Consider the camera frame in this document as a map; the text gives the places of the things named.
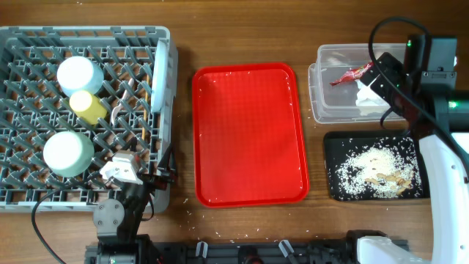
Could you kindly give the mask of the wooden chopstick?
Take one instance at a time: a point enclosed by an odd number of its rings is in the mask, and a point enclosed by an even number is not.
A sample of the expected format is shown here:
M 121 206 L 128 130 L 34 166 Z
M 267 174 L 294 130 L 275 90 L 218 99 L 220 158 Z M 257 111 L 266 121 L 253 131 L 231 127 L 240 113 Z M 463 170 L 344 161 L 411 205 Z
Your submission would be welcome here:
M 148 86 L 149 86 L 149 81 L 150 81 L 149 75 L 146 75 L 146 83 L 147 83 Z M 145 90 L 145 96 L 144 96 L 145 102 L 148 101 L 148 97 L 149 97 L 148 92 Z M 146 110 L 146 109 L 144 109 L 143 120 L 144 120 L 145 122 L 147 121 L 147 110 Z M 146 141 L 146 135 L 147 135 L 147 130 L 146 130 L 146 128 L 142 125 L 141 136 L 142 136 L 142 139 L 143 139 L 144 141 Z

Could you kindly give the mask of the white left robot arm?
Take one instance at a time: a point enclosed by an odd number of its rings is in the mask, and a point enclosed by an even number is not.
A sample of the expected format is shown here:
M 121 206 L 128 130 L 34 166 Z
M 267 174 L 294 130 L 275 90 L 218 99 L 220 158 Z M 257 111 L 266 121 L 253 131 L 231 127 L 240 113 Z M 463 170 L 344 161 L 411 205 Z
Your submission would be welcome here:
M 86 247 L 84 262 L 112 263 L 163 263 L 163 255 L 148 235 L 139 235 L 145 207 L 152 205 L 151 194 L 165 191 L 177 179 L 173 147 L 163 154 L 158 164 L 160 175 L 141 174 L 142 183 L 126 183 L 116 199 L 98 203 L 93 212 L 97 228 L 98 245 Z

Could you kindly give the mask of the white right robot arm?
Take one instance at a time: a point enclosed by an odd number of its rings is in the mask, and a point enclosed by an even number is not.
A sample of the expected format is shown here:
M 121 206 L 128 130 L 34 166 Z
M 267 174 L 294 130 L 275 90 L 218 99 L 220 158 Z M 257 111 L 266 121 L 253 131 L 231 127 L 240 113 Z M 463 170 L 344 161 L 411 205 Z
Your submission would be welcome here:
M 408 23 L 422 31 L 407 39 L 405 58 L 374 54 L 384 25 Z M 368 40 L 372 67 L 361 82 L 405 118 L 418 142 L 432 207 L 431 263 L 468 262 L 468 91 L 456 89 L 457 39 L 433 35 L 419 22 L 394 16 L 380 21 Z

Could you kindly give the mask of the white paper napkin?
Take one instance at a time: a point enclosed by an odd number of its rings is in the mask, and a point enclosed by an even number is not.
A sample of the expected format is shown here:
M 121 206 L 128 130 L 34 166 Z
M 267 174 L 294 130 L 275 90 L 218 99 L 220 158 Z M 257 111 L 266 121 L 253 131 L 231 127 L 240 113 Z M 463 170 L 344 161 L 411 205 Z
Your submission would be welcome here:
M 366 86 L 360 80 L 355 81 L 358 87 L 356 106 L 389 106 L 377 93 L 375 93 L 370 86 Z

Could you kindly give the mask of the small light blue bowl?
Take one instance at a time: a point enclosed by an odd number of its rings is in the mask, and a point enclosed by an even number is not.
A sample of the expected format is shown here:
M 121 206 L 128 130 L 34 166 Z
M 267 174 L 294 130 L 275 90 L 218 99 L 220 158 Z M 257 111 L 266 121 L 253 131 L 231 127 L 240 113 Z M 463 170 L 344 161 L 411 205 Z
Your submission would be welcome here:
M 96 94 L 104 81 L 103 71 L 98 64 L 82 56 L 64 60 L 56 76 L 63 93 L 68 97 L 81 90 Z

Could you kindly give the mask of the large light blue plate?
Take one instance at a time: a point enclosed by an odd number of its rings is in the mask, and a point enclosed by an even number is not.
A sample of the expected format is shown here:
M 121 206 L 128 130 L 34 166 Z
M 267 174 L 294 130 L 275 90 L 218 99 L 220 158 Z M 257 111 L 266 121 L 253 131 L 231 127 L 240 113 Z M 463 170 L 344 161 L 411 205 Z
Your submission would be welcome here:
M 169 52 L 167 44 L 158 41 L 155 51 L 155 63 L 152 75 L 152 88 L 150 96 L 150 111 L 160 112 L 164 102 L 164 92 L 166 88 L 166 76 L 168 73 Z

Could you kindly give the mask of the red snack wrapper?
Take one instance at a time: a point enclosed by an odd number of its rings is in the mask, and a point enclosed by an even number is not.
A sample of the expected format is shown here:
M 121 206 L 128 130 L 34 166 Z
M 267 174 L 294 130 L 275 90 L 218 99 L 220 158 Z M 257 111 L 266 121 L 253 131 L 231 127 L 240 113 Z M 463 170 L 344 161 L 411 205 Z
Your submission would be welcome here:
M 336 86 L 339 84 L 344 84 L 344 83 L 348 83 L 348 82 L 360 79 L 364 75 L 364 73 L 366 73 L 373 66 L 374 66 L 373 62 L 368 62 L 364 66 L 358 67 L 356 69 L 348 70 L 340 78 L 336 79 L 333 82 L 330 82 L 330 85 Z

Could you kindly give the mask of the green bowl with food scraps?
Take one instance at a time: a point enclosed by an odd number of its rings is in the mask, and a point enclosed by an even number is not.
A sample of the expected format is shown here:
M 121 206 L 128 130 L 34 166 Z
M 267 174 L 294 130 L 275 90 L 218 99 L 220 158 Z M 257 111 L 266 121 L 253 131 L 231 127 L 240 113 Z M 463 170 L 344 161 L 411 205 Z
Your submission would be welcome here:
M 75 177 L 91 164 L 95 149 L 92 141 L 82 133 L 63 131 L 54 134 L 43 148 L 48 168 L 61 177 Z

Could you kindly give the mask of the white plastic fork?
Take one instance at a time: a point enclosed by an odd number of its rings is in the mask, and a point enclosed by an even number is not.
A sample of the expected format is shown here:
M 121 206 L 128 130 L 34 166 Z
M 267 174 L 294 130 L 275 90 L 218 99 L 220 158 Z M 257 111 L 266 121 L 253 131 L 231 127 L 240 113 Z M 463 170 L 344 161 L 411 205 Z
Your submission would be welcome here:
M 133 78 L 131 78 L 128 81 L 128 86 L 130 87 L 131 92 L 133 91 L 134 83 L 135 83 L 135 80 Z M 127 90 L 125 90 L 122 97 L 119 100 L 127 100 L 129 97 L 130 97 L 130 93 Z M 119 104 L 117 106 L 113 107 L 113 109 L 111 111 L 111 116 L 110 116 L 110 123 L 112 125 L 115 125 L 117 114 L 122 109 L 123 109 L 123 105 L 122 105 L 121 102 L 119 102 Z

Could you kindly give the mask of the yellow plastic cup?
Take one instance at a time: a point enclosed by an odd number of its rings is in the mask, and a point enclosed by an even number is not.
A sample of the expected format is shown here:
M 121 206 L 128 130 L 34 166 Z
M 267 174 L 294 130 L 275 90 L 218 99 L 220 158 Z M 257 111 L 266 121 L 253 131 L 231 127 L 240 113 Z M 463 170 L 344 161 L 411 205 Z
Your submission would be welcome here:
M 70 97 L 69 104 L 77 117 L 82 118 L 90 125 L 98 124 L 98 119 L 104 119 L 107 115 L 107 110 L 100 103 L 100 99 L 86 90 L 74 92 Z

